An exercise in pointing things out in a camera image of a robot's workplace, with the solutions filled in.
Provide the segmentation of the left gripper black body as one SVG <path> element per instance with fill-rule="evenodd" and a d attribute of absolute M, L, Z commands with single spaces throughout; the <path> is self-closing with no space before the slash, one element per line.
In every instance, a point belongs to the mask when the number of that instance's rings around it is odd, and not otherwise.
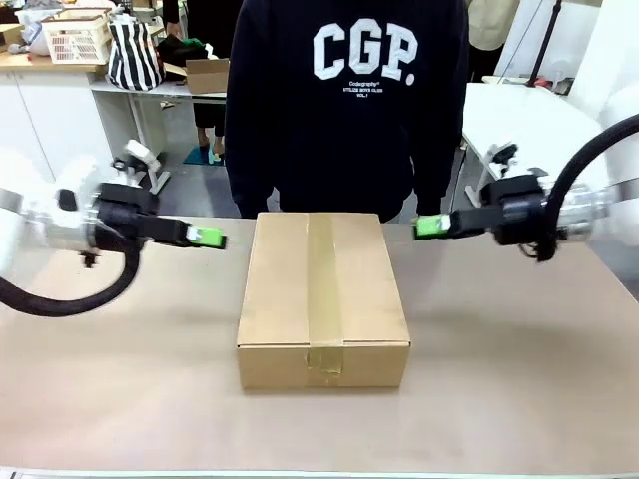
<path fill-rule="evenodd" d="M 98 219 L 125 237 L 141 236 L 142 217 L 155 216 L 160 199 L 148 190 L 128 185 L 101 185 Z"/>

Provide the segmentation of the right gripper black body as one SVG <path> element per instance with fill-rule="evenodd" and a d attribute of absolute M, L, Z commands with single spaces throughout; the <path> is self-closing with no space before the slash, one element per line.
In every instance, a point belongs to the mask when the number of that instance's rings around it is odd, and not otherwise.
<path fill-rule="evenodd" d="M 498 244 L 537 242 L 543 226 L 544 190 L 534 175 L 493 181 L 481 189 L 481 205 L 496 210 L 489 228 Z"/>

